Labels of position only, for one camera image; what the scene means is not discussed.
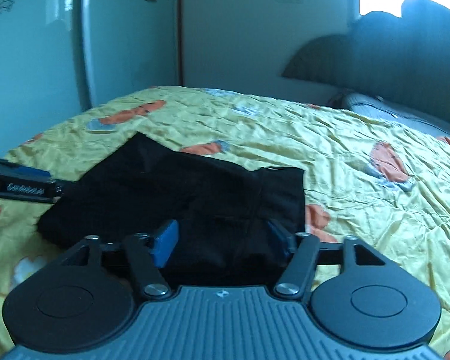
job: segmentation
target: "black cloth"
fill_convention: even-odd
[[[86,235],[118,242],[179,223],[162,273],[171,285],[251,285],[279,278],[267,221],[304,230],[303,170],[241,166],[175,152],[137,133],[89,170],[38,222],[61,248]]]

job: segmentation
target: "gray headboard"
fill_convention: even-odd
[[[370,12],[346,35],[310,41],[283,76],[379,95],[450,122],[450,10],[405,0],[402,17]]]

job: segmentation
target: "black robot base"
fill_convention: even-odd
[[[289,255],[274,288],[172,291],[159,268],[178,241],[175,221],[156,238],[89,236],[8,295],[3,320],[17,346],[3,359],[440,359],[427,346],[440,319],[430,288],[356,237],[328,244],[270,228]],[[114,254],[126,256],[133,291],[106,273]],[[320,264],[341,273],[311,291]]]

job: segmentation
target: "ribbed plastic surface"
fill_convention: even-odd
[[[100,348],[64,356],[18,346],[3,359],[438,360],[440,357],[426,346],[400,354],[367,354],[350,349],[319,330],[299,303],[274,299],[262,287],[184,287],[173,299],[144,304],[130,328]]]

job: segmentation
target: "white wardrobe door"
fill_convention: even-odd
[[[0,156],[81,112],[72,0],[0,0]]]
[[[176,0],[83,0],[92,106],[176,85]]]

